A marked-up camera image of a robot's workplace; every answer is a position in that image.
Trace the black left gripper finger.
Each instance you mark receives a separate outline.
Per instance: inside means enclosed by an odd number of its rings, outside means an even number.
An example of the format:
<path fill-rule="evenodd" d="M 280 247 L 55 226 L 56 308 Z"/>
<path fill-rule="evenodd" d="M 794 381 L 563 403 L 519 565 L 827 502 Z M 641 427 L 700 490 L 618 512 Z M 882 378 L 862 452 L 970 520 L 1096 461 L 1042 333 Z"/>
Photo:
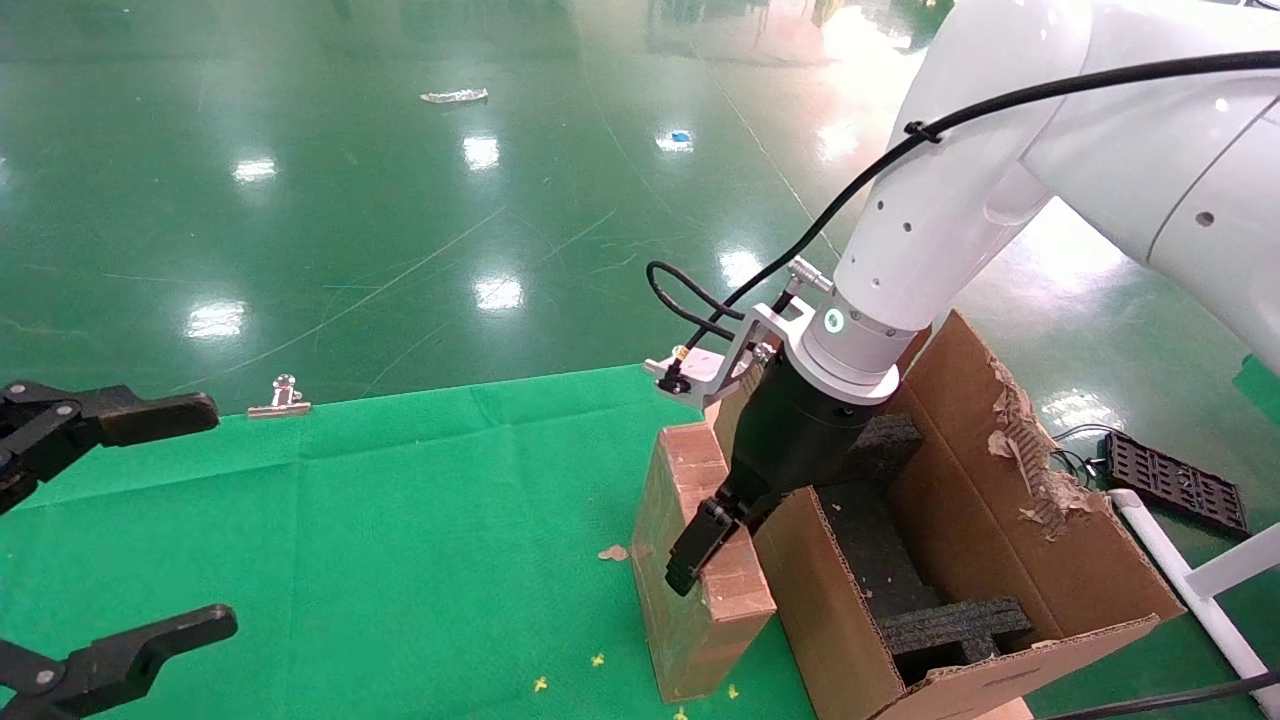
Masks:
<path fill-rule="evenodd" d="M 1 398 L 1 512 L 97 447 L 128 447 L 218 427 L 206 393 L 141 398 L 125 386 L 69 391 L 13 380 Z"/>
<path fill-rule="evenodd" d="M 84 719 L 143 698 L 163 665 L 232 638 L 234 610 L 214 603 L 104 637 L 60 660 L 1 642 L 3 719 Z"/>

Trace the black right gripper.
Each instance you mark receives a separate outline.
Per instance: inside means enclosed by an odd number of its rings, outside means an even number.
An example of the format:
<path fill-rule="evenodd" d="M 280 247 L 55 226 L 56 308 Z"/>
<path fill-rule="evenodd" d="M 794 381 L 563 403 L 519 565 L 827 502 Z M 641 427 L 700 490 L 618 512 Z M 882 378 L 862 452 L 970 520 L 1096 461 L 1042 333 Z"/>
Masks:
<path fill-rule="evenodd" d="M 668 587 L 687 596 L 741 523 L 760 527 L 794 491 L 831 483 L 879 413 L 812 386 L 787 356 L 773 359 L 739 415 L 724 488 L 698 505 L 671 547 Z"/>

